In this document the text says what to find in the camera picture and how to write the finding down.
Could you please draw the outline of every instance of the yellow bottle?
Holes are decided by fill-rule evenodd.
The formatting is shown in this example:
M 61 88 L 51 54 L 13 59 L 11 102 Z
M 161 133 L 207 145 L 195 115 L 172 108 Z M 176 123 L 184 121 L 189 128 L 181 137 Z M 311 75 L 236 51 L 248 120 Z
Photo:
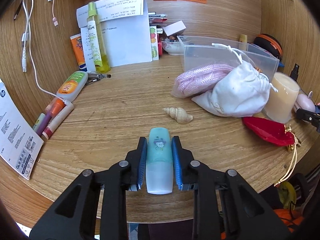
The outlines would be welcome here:
M 104 74 L 110 71 L 110 65 L 104 46 L 101 24 L 97 15 L 95 2 L 89 3 L 89 17 L 87 19 L 90 46 L 96 71 Z

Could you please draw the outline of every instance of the purple tube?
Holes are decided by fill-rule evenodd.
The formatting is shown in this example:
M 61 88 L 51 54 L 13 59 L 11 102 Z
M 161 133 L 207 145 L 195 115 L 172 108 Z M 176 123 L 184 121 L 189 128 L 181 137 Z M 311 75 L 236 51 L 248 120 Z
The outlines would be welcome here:
M 48 125 L 48 123 L 50 122 L 50 120 L 51 120 L 51 115 L 50 115 L 50 113 L 48 112 L 48 113 L 45 115 L 44 119 L 42 120 L 41 124 L 39 124 L 39 127 L 38 127 L 38 129 L 37 129 L 37 131 L 36 131 L 37 135 L 39 135 L 39 136 L 41 137 L 44 129 L 47 127 L 47 125 Z

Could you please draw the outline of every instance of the spiral shell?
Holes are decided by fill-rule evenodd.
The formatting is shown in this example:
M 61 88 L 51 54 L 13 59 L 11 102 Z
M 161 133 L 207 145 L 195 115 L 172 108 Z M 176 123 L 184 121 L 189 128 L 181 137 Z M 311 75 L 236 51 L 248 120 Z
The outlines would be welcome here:
M 193 119 L 193 116 L 188 114 L 183 108 L 178 107 L 167 107 L 163 108 L 167 115 L 170 115 L 173 119 L 175 119 L 180 124 L 190 123 Z

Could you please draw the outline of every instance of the pink cord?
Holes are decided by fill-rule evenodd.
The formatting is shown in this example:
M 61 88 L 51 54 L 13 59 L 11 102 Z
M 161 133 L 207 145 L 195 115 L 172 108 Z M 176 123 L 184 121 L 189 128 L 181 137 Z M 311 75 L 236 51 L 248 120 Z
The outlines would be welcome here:
M 175 79 L 171 94 L 185 98 L 210 90 L 233 69 L 234 67 L 226 64 L 211 64 L 191 69 Z

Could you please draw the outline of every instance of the candle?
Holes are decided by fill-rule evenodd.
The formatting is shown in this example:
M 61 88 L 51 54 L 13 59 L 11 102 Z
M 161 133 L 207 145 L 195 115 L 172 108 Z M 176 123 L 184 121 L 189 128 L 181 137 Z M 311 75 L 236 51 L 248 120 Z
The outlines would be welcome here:
M 269 100 L 264 107 L 264 112 L 271 120 L 286 123 L 291 118 L 291 110 L 300 87 L 292 78 L 280 72 L 274 74 L 271 83 L 278 89 L 278 92 L 270 89 Z

